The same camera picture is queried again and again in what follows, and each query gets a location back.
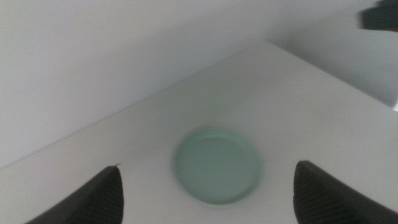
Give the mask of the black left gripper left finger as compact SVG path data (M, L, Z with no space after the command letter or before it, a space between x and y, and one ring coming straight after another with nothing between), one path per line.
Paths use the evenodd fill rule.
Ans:
M117 166L108 166L28 224L122 224L124 194Z

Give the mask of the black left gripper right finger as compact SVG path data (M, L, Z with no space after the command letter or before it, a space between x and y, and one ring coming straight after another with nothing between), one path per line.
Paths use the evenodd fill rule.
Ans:
M295 167L293 204L299 224L397 224L397 212L310 161L299 161Z

